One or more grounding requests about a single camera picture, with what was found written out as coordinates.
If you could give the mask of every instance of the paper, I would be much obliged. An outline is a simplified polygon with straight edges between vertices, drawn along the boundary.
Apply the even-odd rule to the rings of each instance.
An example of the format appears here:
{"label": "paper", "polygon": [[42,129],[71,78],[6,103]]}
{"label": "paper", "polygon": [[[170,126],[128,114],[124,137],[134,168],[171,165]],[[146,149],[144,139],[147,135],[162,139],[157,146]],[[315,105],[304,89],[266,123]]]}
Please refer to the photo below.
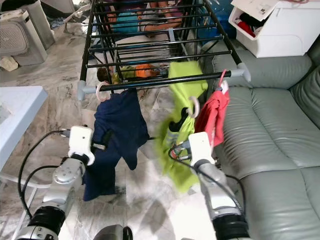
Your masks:
{"label": "paper", "polygon": [[279,0],[233,0],[231,4],[255,19],[266,19],[275,9]]}

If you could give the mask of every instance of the marble floor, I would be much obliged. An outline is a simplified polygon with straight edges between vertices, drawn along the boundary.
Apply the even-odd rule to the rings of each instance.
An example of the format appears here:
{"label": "marble floor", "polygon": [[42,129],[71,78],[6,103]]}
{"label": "marble floor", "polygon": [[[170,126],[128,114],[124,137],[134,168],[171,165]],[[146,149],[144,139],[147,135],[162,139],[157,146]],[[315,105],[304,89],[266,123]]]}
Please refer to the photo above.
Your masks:
{"label": "marble floor", "polygon": [[[2,172],[18,175],[21,161],[31,146],[45,133],[73,125],[93,126],[99,104],[94,94],[84,101],[76,98],[80,78],[83,36],[55,29],[56,43],[48,50],[47,60],[39,65],[20,67],[12,72],[0,72],[1,87],[43,86],[48,98],[15,147]],[[88,71],[88,84],[97,83],[94,69]],[[173,109],[173,99],[166,87],[138,92],[141,112],[150,136]],[[61,240],[92,240],[105,226],[130,226],[135,240],[212,240],[215,233],[210,223],[205,201],[195,186],[187,193],[177,192],[172,181],[162,175],[154,142],[149,140],[137,153],[138,164],[129,170],[121,159],[116,166],[116,185],[125,189],[118,195],[100,196],[82,201],[83,186],[59,234]],[[42,165],[57,165],[68,152],[68,139],[51,136],[32,153],[24,177]],[[34,181],[49,183],[52,170],[37,173]],[[11,239],[22,213],[15,183],[7,182],[0,189],[0,240]],[[38,190],[30,208],[34,212],[45,190]]]}

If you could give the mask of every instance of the orange object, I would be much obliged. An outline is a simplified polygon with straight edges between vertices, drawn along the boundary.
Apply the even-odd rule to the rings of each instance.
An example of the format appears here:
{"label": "orange object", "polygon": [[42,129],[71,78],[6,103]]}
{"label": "orange object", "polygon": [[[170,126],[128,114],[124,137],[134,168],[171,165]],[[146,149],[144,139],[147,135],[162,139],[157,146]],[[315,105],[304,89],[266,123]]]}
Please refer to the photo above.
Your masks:
{"label": "orange object", "polygon": [[150,70],[149,68],[153,68],[154,66],[146,63],[146,64],[140,64],[135,67],[135,76],[139,78],[147,78],[150,77]]}

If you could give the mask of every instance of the drying rack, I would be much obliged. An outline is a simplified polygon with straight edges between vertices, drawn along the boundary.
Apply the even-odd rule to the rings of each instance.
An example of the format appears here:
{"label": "drying rack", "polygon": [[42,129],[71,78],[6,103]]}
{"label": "drying rack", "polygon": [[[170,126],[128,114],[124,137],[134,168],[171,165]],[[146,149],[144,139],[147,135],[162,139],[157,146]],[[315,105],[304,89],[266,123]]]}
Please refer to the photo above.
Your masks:
{"label": "drying rack", "polygon": [[[216,55],[231,55],[237,65],[237,69],[229,69],[225,73],[225,77],[243,76],[250,81],[250,74],[235,51],[230,39],[228,38],[223,27],[219,23],[215,13],[210,7],[209,0],[181,0],[178,5],[167,7],[154,7],[148,10],[161,11],[161,13],[171,13],[173,16],[165,17],[158,15],[158,18],[137,20],[119,20],[116,23],[108,22],[108,15],[116,14],[119,18],[123,13],[144,13],[143,9],[125,9],[132,5],[146,6],[147,3],[161,2],[160,0],[92,0],[89,15],[88,30],[85,40],[84,52],[82,56],[82,66],[80,73],[80,81],[78,83],[77,97],[79,100],[85,98],[85,94],[93,94],[96,92],[96,86],[87,86],[87,70],[89,68],[105,67],[107,70],[107,78],[109,85],[104,85],[100,91],[111,91],[129,88],[149,88],[155,86],[164,86],[168,84],[192,82],[199,80],[215,80],[219,78],[222,72],[212,72],[207,74],[192,75],[185,77],[168,78],[168,74],[157,75],[148,78],[134,77],[125,79],[123,74],[130,69],[123,69],[124,66],[137,66],[140,64],[160,64],[170,62],[183,62],[199,60],[203,57]],[[180,25],[176,28],[153,30],[153,31],[133,31],[133,32],[117,32],[121,28],[119,24],[130,24],[130,27],[146,26],[149,21],[180,21]],[[198,35],[199,29],[211,30],[216,28],[220,33],[218,36],[201,38]],[[164,36],[161,40],[155,40],[158,35]],[[119,39],[142,36],[143,41],[133,41],[120,43]],[[99,39],[100,45],[97,47],[94,42]],[[210,52],[211,49],[223,40],[227,49],[226,51]],[[204,52],[199,52],[198,44],[212,41],[212,45]],[[187,51],[186,47],[191,46],[192,50]],[[102,59],[96,57],[96,53],[102,54]],[[89,58],[96,59],[97,64],[89,64]],[[169,66],[155,66],[142,68],[141,70],[149,70],[153,68],[168,68]],[[119,84],[112,84],[112,69],[118,73],[121,81]]]}

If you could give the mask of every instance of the black cable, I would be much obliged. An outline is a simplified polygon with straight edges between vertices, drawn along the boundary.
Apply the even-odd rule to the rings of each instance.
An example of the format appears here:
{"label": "black cable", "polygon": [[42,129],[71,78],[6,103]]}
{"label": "black cable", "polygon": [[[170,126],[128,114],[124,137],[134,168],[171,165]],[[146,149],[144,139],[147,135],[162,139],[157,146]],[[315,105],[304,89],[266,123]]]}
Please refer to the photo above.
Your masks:
{"label": "black cable", "polygon": [[176,162],[178,162],[178,163],[180,163],[180,164],[182,164],[182,165],[187,166],[187,167],[190,168],[190,169],[193,169],[196,173],[202,174],[202,175],[205,176],[207,179],[209,179],[210,181],[212,181],[213,183],[215,183],[219,188],[221,188],[221,189],[228,195],[229,198],[231,198],[231,200],[234,202],[236,208],[238,208],[238,210],[240,211],[240,213],[241,213],[243,216],[245,216],[245,213],[244,213],[244,211],[243,211],[240,203],[238,202],[238,200],[237,200],[237,199],[233,196],[233,194],[232,194],[231,192],[229,192],[229,190],[226,189],[225,186],[223,186],[220,182],[214,180],[211,176],[209,176],[209,175],[206,174],[205,172],[199,170],[198,168],[195,168],[195,167],[191,166],[191,165],[188,164],[188,163],[185,163],[185,162],[183,162],[183,161],[180,161],[180,160],[177,160],[177,159],[171,157],[170,153],[171,153],[171,151],[172,151],[174,148],[175,148],[175,146],[173,146],[172,148],[170,148],[170,150],[169,150],[169,152],[168,152],[169,158],[171,158],[172,160],[174,160],[174,161],[176,161]]}
{"label": "black cable", "polygon": [[241,180],[235,176],[232,176],[232,175],[228,175],[226,174],[225,175],[227,178],[230,178],[230,179],[234,179],[237,181],[237,183],[240,185],[240,188],[241,188],[241,192],[242,192],[242,202],[243,202],[243,212],[246,213],[246,209],[247,209],[247,199],[246,199],[246,193],[245,193],[245,187],[243,185],[243,183],[241,182]]}
{"label": "black cable", "polygon": [[24,208],[24,210],[26,211],[26,214],[29,216],[29,218],[31,219],[32,218],[32,215],[28,209],[28,206],[27,206],[27,203],[25,201],[25,199],[23,198],[23,194],[22,194],[22,189],[21,189],[21,178],[22,178],[22,173],[24,171],[24,167],[26,165],[26,162],[27,162],[27,159],[29,157],[29,155],[32,153],[32,151],[46,138],[48,137],[49,135],[51,134],[61,134],[63,133],[62,130],[54,130],[54,131],[50,131],[48,132],[46,135],[44,135],[38,142],[35,143],[35,145],[33,145],[33,147],[27,152],[27,154],[25,155],[23,161],[22,161],[22,164],[21,164],[21,167],[20,167],[20,170],[19,170],[19,175],[18,175],[18,193],[19,193],[19,197],[20,197],[20,200],[22,202],[22,206]]}
{"label": "black cable", "polygon": [[23,189],[22,189],[22,195],[23,195],[24,201],[26,201],[26,189],[27,189],[28,183],[29,183],[30,179],[33,177],[33,175],[34,175],[36,172],[40,171],[41,169],[55,169],[55,168],[57,168],[57,167],[59,167],[59,166],[57,166],[57,165],[40,166],[40,167],[38,167],[37,169],[33,170],[33,171],[29,174],[29,176],[28,176],[28,177],[26,178],[26,180],[25,180],[25,183],[24,183],[24,186],[23,186]]}

